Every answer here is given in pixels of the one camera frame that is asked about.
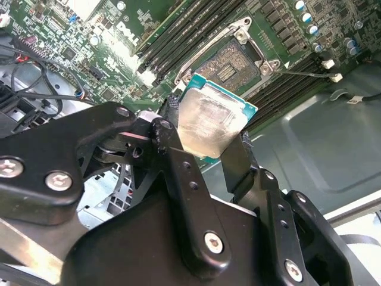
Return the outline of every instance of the gray metal panel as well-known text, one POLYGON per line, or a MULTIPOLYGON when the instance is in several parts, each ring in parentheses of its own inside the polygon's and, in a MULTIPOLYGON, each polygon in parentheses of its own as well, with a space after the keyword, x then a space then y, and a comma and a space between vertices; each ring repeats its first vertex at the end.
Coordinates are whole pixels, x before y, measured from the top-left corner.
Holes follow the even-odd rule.
MULTIPOLYGON (((332 88, 357 95, 381 91, 381 68, 360 66, 332 88)), ((304 192, 323 213, 381 189, 381 101, 347 104, 317 94, 255 135, 254 154, 281 189, 304 192)), ((204 173, 225 200, 222 168, 204 173)))

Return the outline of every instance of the black metal arm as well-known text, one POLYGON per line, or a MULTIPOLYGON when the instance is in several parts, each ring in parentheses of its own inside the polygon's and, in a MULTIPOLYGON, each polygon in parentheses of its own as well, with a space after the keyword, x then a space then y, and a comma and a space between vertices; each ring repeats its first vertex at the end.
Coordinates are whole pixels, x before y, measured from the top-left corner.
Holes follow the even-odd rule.
POLYGON ((137 118, 109 102, 0 140, 2 168, 22 166, 0 178, 7 221, 64 225, 84 180, 132 165, 134 207, 78 240, 61 285, 377 285, 305 195, 284 196, 259 168, 245 134, 221 160, 234 202, 254 213, 212 199, 172 124, 176 104, 162 111, 137 118))

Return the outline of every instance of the bolt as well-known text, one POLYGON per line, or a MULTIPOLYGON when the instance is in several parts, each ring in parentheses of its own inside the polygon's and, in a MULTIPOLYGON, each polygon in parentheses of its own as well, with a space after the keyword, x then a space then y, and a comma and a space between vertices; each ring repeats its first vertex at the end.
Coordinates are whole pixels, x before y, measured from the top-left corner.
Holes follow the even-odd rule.
POLYGON ((71 177, 63 172, 54 172, 45 179, 46 185, 53 191, 66 191, 73 183, 71 177))
POLYGON ((242 39, 243 39, 243 33, 242 33, 242 32, 239 32, 239 33, 237 34, 237 38, 238 38, 239 40, 242 40, 242 39))
POLYGON ((223 250, 223 243, 221 238, 214 234, 213 232, 207 232, 204 237, 205 244, 209 250, 215 254, 220 254, 223 250))
POLYGON ((23 164, 16 159, 0 159, 0 178, 17 177, 23 170, 23 164))
POLYGON ((267 75, 270 72, 270 68, 268 66, 262 66, 261 71, 263 75, 267 75))
POLYGON ((117 108, 117 112, 118 112, 120 115, 124 116, 124 117, 129 117, 129 116, 130 116, 129 111, 128 111, 127 109, 125 109, 124 107, 118 107, 118 108, 117 108))
POLYGON ((302 194, 297 193, 296 196, 298 197, 299 200, 301 200, 302 203, 306 203, 307 200, 302 194))
POLYGON ((285 261, 285 268, 287 270, 287 273, 291 276, 292 279, 294 279, 296 282, 302 282, 303 280, 302 272, 293 261, 287 259, 285 261))

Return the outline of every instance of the black wire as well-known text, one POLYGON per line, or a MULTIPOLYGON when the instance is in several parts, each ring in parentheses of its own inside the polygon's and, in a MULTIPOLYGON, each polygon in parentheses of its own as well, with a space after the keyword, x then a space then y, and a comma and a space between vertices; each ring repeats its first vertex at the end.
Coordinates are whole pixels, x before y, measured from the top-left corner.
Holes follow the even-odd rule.
POLYGON ((126 164, 121 164, 120 165, 120 173, 118 177, 117 184, 115 185, 114 191, 112 195, 116 194, 117 192, 120 191, 121 186, 123 185, 124 182, 124 177, 126 176, 126 164))
POLYGON ((374 100, 381 100, 381 94, 372 95, 371 97, 363 97, 362 101, 374 101, 374 100))
MULTIPOLYGON (((45 82, 46 86, 48 87, 48 89, 50 90, 50 92, 52 93, 52 95, 55 95, 57 96, 58 95, 58 92, 55 90, 55 88, 52 86, 52 83, 50 82, 50 80, 48 79, 48 76, 45 74, 43 76, 43 81, 45 82)), ((57 103, 57 112, 54 113, 54 114, 47 114, 47 118, 53 118, 53 117, 56 117, 57 115, 59 115, 63 108, 64 108, 64 104, 62 102, 62 100, 58 100, 58 99, 55 99, 55 102, 57 103)))
POLYGON ((34 62, 35 62, 35 60, 26 60, 26 61, 23 61, 22 63, 18 63, 15 66, 15 68, 13 69, 12 74, 11 74, 11 89, 13 92, 18 93, 18 92, 28 91, 28 90, 34 88, 35 86, 37 86, 40 83, 40 81, 43 79, 43 77, 46 76, 46 73, 48 71, 48 69, 46 68, 46 65, 43 62, 37 61, 38 64, 40 65, 40 68, 41 68, 41 75, 27 88, 20 89, 20 90, 16 91, 15 76, 16 76, 17 70, 19 70, 19 68, 25 64, 30 64, 30 63, 34 63, 34 62))
POLYGON ((1 44, 0 44, 0 48, 5 49, 7 51, 12 51, 12 52, 15 52, 15 53, 19 53, 19 54, 22 54, 22 55, 25 55, 25 56, 29 57, 29 60, 24 61, 24 62, 20 63, 19 65, 17 65, 15 67, 15 70, 13 70, 13 72, 12 72, 12 76, 11 76, 11 89, 14 92, 16 92, 19 96, 24 97, 24 98, 33 98, 33 99, 48 99, 48 100, 52 99, 52 100, 57 100, 57 108, 59 110, 61 110, 61 107, 60 107, 61 104, 58 102, 58 100, 80 101, 80 102, 84 102, 84 103, 87 103, 87 104, 90 104, 90 105, 97 105, 95 102, 93 102, 91 100, 81 100, 80 98, 76 98, 76 97, 71 96, 71 95, 58 95, 56 90, 51 86, 49 79, 47 78, 47 75, 46 75, 47 68, 46 68, 46 65, 44 65, 44 63, 56 64, 56 65, 60 66, 63 70, 65 70, 68 74, 70 74, 73 77, 73 79, 76 81, 76 83, 78 85, 78 88, 82 91, 82 93, 83 94, 85 93, 85 90, 83 89, 83 86, 79 82, 78 78, 67 67, 65 67, 64 65, 60 64, 59 62, 54 61, 54 60, 45 59, 45 58, 36 57, 34 55, 29 54, 28 52, 24 52, 22 50, 15 49, 15 48, 12 48, 12 47, 9 47, 9 46, 5 46, 5 45, 1 45, 1 44), (41 76, 36 81, 34 81, 28 88, 16 91, 15 90, 15 73, 20 68, 20 66, 22 66, 23 64, 31 63, 33 61, 37 62, 42 67, 41 68, 41 71, 42 71, 41 76), (34 88, 36 85, 38 85, 38 83, 42 79, 45 81, 45 83, 48 86, 49 90, 53 93, 52 95, 37 94, 37 93, 34 93, 34 92, 25 92, 25 91, 28 91, 28 90, 34 88))
POLYGON ((74 97, 72 95, 37 94, 34 92, 18 92, 17 94, 24 98, 34 98, 37 100, 70 100, 79 101, 90 105, 97 105, 97 103, 91 100, 81 100, 80 98, 74 97))
POLYGON ((44 62, 44 63, 48 63, 48 64, 55 64, 55 65, 58 65, 61 69, 65 70, 70 76, 73 77, 73 79, 76 81, 77 83, 77 86, 78 88, 83 92, 85 93, 85 90, 83 89, 83 86, 81 85, 81 83, 79 82, 78 78, 71 72, 70 69, 68 69, 66 66, 64 66, 63 64, 57 62, 57 61, 54 61, 54 60, 49 60, 49 59, 46 59, 46 58, 40 58, 40 57, 36 57, 32 54, 29 54, 28 52, 25 52, 25 51, 22 51, 20 49, 15 49, 15 48, 12 48, 10 46, 6 46, 6 45, 1 45, 0 44, 0 48, 2 49, 5 49, 7 51, 12 51, 12 52, 17 52, 21 55, 26 55, 27 57, 29 57, 30 59, 33 59, 37 62, 44 62))

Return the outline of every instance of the green circuit board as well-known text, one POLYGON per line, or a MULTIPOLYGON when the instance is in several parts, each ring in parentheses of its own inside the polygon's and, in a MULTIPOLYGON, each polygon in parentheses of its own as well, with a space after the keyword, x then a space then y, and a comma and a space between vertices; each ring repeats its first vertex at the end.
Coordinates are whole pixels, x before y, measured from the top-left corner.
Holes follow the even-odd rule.
MULTIPOLYGON (((0 10, 12 18, 6 27, 8 32, 22 38, 36 36, 33 48, 69 67, 83 83, 89 98, 96 102, 117 101, 133 111, 157 110, 175 87, 174 79, 183 60, 173 65, 158 86, 152 86, 152 73, 137 72, 144 60, 137 55, 160 41, 171 23, 195 0, 97 0, 87 18, 78 16, 83 12, 76 11, 75 4, 79 2, 3 0, 0 10)), ((303 10, 294 9, 294 5, 294 0, 244 1, 218 23, 211 35, 250 17, 248 33, 266 58, 280 60, 281 69, 292 69, 315 53, 319 45, 322 51, 330 51, 340 72, 345 74, 358 64, 359 57, 379 50, 381 21, 376 0, 306 0, 303 10), (303 13, 310 13, 312 20, 301 21, 303 13), (311 25, 318 27, 312 35, 307 32, 311 25), (343 44, 348 38, 356 42, 356 50, 349 51, 343 44)), ((190 58, 212 39, 205 38, 182 59, 190 58)), ((165 46, 160 53, 172 50, 173 47, 165 46)), ((261 83, 248 50, 237 46, 232 35, 205 52, 192 65, 192 71, 207 75, 209 80, 216 79, 244 98, 252 97, 273 81, 269 78, 261 83), (237 53, 242 57, 241 66, 234 58, 237 53)))

